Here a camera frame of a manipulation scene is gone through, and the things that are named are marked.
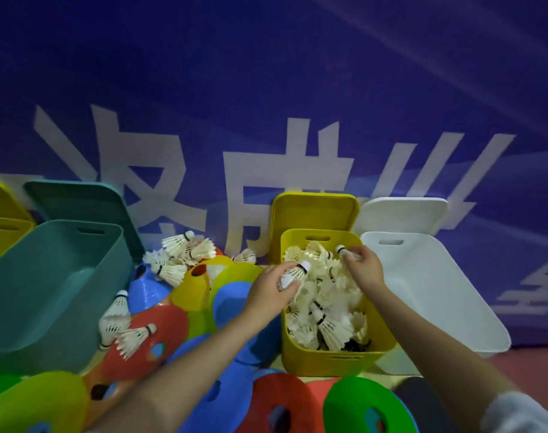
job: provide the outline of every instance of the white sleeve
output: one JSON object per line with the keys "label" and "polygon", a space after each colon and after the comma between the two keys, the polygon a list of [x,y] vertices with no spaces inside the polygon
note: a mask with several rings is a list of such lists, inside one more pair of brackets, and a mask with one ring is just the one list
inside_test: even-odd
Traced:
{"label": "white sleeve", "polygon": [[530,396],[508,392],[488,407],[481,430],[483,433],[548,433],[548,412]]}

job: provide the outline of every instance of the person's right hand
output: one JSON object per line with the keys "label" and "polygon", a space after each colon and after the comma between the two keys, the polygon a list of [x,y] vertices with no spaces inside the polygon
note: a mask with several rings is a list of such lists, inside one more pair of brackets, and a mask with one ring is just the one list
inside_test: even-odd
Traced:
{"label": "person's right hand", "polygon": [[362,261],[358,262],[348,254],[343,261],[353,280],[366,296],[376,289],[386,288],[384,272],[378,255],[366,246],[350,246],[349,251],[362,255]]}

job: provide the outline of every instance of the blue disc cone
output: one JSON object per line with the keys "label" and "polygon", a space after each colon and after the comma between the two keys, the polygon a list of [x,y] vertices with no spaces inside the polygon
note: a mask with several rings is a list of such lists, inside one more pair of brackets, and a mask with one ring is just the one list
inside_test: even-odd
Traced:
{"label": "blue disc cone", "polygon": [[[236,281],[218,290],[212,305],[215,325],[218,328],[222,328],[241,313],[251,285],[249,282]],[[281,334],[282,324],[277,316],[241,349],[236,361],[248,365],[270,364],[280,354]]]}
{"label": "blue disc cone", "polygon": [[[202,334],[181,345],[168,364],[210,337]],[[251,366],[233,361],[182,424],[178,433],[234,433],[248,413],[252,400]]]}
{"label": "blue disc cone", "polygon": [[155,280],[149,266],[140,265],[136,277],[128,289],[128,308],[133,315],[156,306],[171,293],[168,286]]}

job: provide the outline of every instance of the teal storage box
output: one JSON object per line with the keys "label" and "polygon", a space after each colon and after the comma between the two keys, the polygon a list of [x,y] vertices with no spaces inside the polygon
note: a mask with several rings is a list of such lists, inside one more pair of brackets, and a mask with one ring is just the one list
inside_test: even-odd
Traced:
{"label": "teal storage box", "polygon": [[80,372],[99,347],[99,318],[132,272],[119,225],[34,228],[0,257],[0,370]]}

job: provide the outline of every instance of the teal lid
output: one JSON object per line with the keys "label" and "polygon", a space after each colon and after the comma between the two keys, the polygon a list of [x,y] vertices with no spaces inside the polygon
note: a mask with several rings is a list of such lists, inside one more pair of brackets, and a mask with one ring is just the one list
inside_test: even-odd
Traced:
{"label": "teal lid", "polygon": [[145,249],[115,188],[101,182],[49,180],[29,181],[23,186],[45,220],[82,220],[121,226],[133,262],[141,262]]}

